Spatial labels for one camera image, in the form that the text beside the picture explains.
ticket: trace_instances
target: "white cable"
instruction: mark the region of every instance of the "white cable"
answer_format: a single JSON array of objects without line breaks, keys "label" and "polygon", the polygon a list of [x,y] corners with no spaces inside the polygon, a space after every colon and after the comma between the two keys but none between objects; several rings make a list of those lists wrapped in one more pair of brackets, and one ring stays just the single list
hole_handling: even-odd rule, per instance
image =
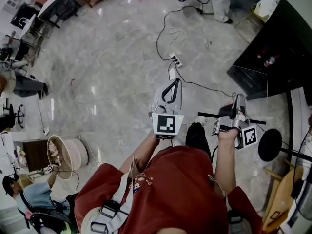
[{"label": "white cable", "polygon": [[100,54],[98,55],[97,58],[99,58],[99,57],[110,47],[111,44],[116,44],[116,43],[119,42],[124,36],[126,36],[126,35],[128,35],[128,34],[134,32],[134,31],[138,31],[138,30],[141,30],[141,29],[134,29],[134,30],[132,30],[132,31],[130,31],[130,32],[128,32],[128,33],[123,34],[123,35],[122,35],[121,37],[119,37],[116,41],[111,42],[102,52],[100,52]]},{"label": "white cable", "polygon": [[95,155],[93,154],[89,142],[88,142],[86,139],[85,139],[85,141],[87,142],[87,144],[88,144],[88,146],[89,146],[89,150],[90,150],[90,152],[91,152],[92,157],[97,161],[97,163],[98,163],[99,165],[101,165],[101,163],[99,162],[99,160],[98,160],[98,159],[95,157]]},{"label": "white cable", "polygon": [[[180,41],[177,41],[176,39],[179,36],[179,32],[183,32],[184,33],[184,38],[182,40],[180,40]],[[173,42],[181,43],[181,42],[183,42],[186,39],[186,36],[187,36],[187,34],[186,34],[186,32],[184,30],[176,29],[176,28],[173,28],[173,27],[168,28],[167,33],[169,33],[169,34],[176,34],[175,37],[171,40],[171,42],[168,44],[167,52],[169,52],[169,46],[171,45],[171,43],[173,43]]]}]

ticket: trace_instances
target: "shoulder strap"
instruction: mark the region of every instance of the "shoulder strap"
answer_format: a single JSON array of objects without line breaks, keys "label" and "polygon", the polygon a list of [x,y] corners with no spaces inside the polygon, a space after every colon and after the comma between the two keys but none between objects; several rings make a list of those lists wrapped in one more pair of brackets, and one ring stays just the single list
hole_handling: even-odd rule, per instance
[{"label": "shoulder strap", "polygon": [[27,226],[28,229],[30,229],[28,219],[26,218],[26,214],[24,212],[22,212],[19,208],[18,208],[18,211],[19,211],[20,214],[22,214],[24,216],[25,222],[26,222],[26,226]]},{"label": "shoulder strap", "polygon": [[23,193],[23,191],[21,191],[20,193],[20,198],[23,200],[23,203],[25,204],[26,208],[30,211],[32,211],[32,207],[31,205],[28,203],[27,199],[25,198],[25,195]]}]

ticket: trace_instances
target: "gray pants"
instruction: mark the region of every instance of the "gray pants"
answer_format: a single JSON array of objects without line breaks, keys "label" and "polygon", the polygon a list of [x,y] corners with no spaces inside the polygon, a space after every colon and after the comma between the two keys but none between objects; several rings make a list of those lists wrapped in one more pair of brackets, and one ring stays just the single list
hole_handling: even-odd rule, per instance
[{"label": "gray pants", "polygon": [[15,72],[15,77],[16,84],[13,93],[20,97],[33,96],[43,90],[44,83],[42,82],[31,80],[18,72]]}]

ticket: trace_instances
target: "shoe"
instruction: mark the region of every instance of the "shoe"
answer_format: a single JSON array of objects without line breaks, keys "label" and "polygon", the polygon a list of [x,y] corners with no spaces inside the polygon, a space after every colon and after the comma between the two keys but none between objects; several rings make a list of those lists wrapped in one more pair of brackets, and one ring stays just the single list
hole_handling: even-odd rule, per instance
[{"label": "shoe", "polygon": [[37,92],[37,94],[39,95],[39,99],[42,100],[42,98],[43,98],[43,91],[40,90],[40,91]]},{"label": "shoe", "polygon": [[173,146],[173,147],[175,147],[175,146],[182,146],[182,143],[181,143],[181,141],[175,140],[175,141],[173,142],[172,146]]},{"label": "shoe", "polygon": [[195,120],[195,123],[200,123],[202,127],[204,127],[207,123],[207,117],[204,116],[198,116]]},{"label": "shoe", "polygon": [[225,23],[231,24],[232,22],[233,22],[233,20],[231,18],[229,18]]},{"label": "shoe", "polygon": [[48,88],[48,86],[47,86],[46,83],[43,84],[43,91],[44,91],[44,93],[45,93],[46,95],[49,94],[49,88]]}]

